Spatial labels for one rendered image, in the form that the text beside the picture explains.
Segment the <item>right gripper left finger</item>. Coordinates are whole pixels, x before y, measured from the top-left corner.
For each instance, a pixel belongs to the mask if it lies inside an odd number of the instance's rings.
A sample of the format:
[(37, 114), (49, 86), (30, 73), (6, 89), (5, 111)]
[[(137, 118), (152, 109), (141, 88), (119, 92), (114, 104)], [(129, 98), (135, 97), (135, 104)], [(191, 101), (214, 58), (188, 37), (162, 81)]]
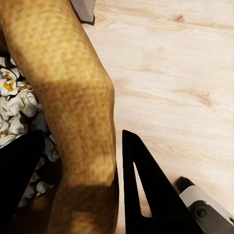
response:
[(5, 234), (45, 150), (42, 130), (0, 148), (0, 234)]

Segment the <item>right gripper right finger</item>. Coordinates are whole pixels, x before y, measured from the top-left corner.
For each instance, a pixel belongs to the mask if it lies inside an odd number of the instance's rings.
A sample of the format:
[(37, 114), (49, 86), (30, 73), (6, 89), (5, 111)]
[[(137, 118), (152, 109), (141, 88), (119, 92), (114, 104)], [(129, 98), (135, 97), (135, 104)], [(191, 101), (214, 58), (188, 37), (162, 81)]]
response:
[[(204, 234), (142, 139), (122, 131), (126, 234)], [(153, 217), (141, 214), (136, 165)]]

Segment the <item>popcorn bag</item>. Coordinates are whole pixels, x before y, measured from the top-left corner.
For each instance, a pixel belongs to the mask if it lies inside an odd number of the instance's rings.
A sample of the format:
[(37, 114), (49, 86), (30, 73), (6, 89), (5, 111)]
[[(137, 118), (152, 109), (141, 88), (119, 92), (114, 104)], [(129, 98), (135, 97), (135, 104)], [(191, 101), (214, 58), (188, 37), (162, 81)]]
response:
[[(26, 197), (5, 234), (115, 234), (115, 89), (70, 1), (0, 0), (0, 55), (32, 86), (61, 156), (42, 154), (41, 178), (30, 185), (53, 187)], [(22, 113), (28, 127), (38, 113)]]

